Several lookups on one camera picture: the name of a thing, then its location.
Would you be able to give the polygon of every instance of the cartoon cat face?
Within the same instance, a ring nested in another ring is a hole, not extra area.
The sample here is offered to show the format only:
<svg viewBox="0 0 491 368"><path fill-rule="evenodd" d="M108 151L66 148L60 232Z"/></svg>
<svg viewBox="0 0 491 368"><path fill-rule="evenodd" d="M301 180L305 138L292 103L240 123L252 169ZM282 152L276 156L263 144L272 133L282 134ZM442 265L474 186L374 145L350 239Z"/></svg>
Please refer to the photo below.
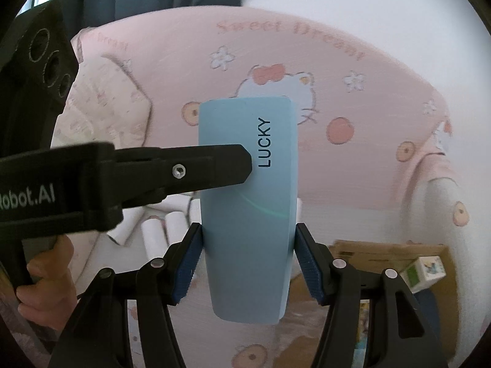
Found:
<svg viewBox="0 0 491 368"><path fill-rule="evenodd" d="M312 88L314 78L310 73L295 75L286 73L285 67L278 63L270 67L256 66L249 72L237 90L237 97L288 97L296 104L297 124L313 121L315 93Z"/></svg>

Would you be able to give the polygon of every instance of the white flower print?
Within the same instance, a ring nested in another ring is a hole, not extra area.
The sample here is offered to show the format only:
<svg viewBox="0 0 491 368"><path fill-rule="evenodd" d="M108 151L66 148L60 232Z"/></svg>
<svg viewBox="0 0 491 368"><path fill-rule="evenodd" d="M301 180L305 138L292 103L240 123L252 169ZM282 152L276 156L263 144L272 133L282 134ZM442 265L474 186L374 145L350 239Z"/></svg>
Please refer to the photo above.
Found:
<svg viewBox="0 0 491 368"><path fill-rule="evenodd" d="M423 103L423 114L425 115L434 115L436 112L436 106L435 106L435 101L432 99L429 100L428 102Z"/></svg>
<svg viewBox="0 0 491 368"><path fill-rule="evenodd" d="M232 54L228 53L227 47L225 46L220 47L217 52L211 54L211 57L212 63L210 67L212 69L221 67L222 71L226 71L228 69L228 63L235 59Z"/></svg>
<svg viewBox="0 0 491 368"><path fill-rule="evenodd" d="M365 75L350 71L349 76L343 78L344 84L348 87L348 93L352 91L363 91Z"/></svg>

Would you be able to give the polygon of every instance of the finger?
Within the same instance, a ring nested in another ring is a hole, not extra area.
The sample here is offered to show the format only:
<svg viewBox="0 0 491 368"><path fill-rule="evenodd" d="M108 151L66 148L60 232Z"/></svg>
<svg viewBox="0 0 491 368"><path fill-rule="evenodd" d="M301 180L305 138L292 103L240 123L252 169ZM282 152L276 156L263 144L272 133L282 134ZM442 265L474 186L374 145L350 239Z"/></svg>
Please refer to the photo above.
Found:
<svg viewBox="0 0 491 368"><path fill-rule="evenodd" d="M39 311L26 304L19 304L18 311L28 321L62 331L75 306L77 306L76 300L63 299L55 308L48 311Z"/></svg>
<svg viewBox="0 0 491 368"><path fill-rule="evenodd" d="M38 310L50 310L67 297L77 298L69 272L57 280L42 279L36 285L19 286L16 293L22 303Z"/></svg>
<svg viewBox="0 0 491 368"><path fill-rule="evenodd" d="M45 279L62 277L73 256L73 244L66 235L59 236L51 250L34 256L28 263L29 274Z"/></svg>

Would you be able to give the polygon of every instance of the toilet paper roll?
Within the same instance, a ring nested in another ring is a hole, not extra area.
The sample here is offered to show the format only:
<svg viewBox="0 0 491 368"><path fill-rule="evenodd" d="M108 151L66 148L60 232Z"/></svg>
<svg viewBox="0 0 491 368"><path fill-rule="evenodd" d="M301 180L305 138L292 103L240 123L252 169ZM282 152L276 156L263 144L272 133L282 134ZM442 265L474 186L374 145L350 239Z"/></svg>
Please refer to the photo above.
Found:
<svg viewBox="0 0 491 368"><path fill-rule="evenodd" d="M182 211L183 213L187 213L190 201L191 196L189 195L169 195L162 202L148 205L148 207L153 207L154 209L165 212Z"/></svg>
<svg viewBox="0 0 491 368"><path fill-rule="evenodd" d="M294 279L296 276L302 273L302 269L300 268L299 260L296 258L296 255L293 255L292 262L292 273L290 274L290 279Z"/></svg>
<svg viewBox="0 0 491 368"><path fill-rule="evenodd" d="M301 223L302 215L302 199L299 197L296 199L296 222Z"/></svg>
<svg viewBox="0 0 491 368"><path fill-rule="evenodd" d="M109 238L118 245L124 246L144 212L143 206L123 209L123 221L116 228L107 232Z"/></svg>
<svg viewBox="0 0 491 368"><path fill-rule="evenodd" d="M166 215L164 220L169 245L181 242L189 229L186 215L181 211L173 211Z"/></svg>
<svg viewBox="0 0 491 368"><path fill-rule="evenodd" d="M141 232L148 260L163 257L169 245L165 239L162 221L157 218L145 220L141 224Z"/></svg>
<svg viewBox="0 0 491 368"><path fill-rule="evenodd" d="M189 207L189 221L201 224L201 204L199 199L193 199Z"/></svg>

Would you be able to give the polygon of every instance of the orange dot print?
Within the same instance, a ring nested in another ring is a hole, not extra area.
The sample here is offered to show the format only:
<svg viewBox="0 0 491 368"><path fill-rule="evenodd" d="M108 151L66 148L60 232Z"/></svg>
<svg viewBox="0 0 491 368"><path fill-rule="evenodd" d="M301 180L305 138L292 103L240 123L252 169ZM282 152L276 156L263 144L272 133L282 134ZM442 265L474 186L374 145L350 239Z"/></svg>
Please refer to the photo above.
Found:
<svg viewBox="0 0 491 368"><path fill-rule="evenodd" d="M268 351L260 344L246 347L232 359L232 368L263 368L268 359Z"/></svg>
<svg viewBox="0 0 491 368"><path fill-rule="evenodd" d="M399 162L407 162L414 156L415 152L416 152L416 145L414 145L413 142L411 141L403 142L397 148L396 159Z"/></svg>
<svg viewBox="0 0 491 368"><path fill-rule="evenodd" d="M469 213L462 202L457 202L454 206L454 224L458 227L466 226L469 223Z"/></svg>
<svg viewBox="0 0 491 368"><path fill-rule="evenodd" d="M188 102L183 106L181 115L190 126L198 125L199 102Z"/></svg>
<svg viewBox="0 0 491 368"><path fill-rule="evenodd" d="M137 311L137 306L133 306L130 310L130 314L133 317L135 321L138 321L138 311Z"/></svg>
<svg viewBox="0 0 491 368"><path fill-rule="evenodd" d="M341 145L353 138L354 127L345 117L337 117L328 124L326 134L331 144Z"/></svg>
<svg viewBox="0 0 491 368"><path fill-rule="evenodd" d="M447 120L445 122L445 126L443 127L443 131L445 133L452 135L452 124L450 123L450 120Z"/></svg>

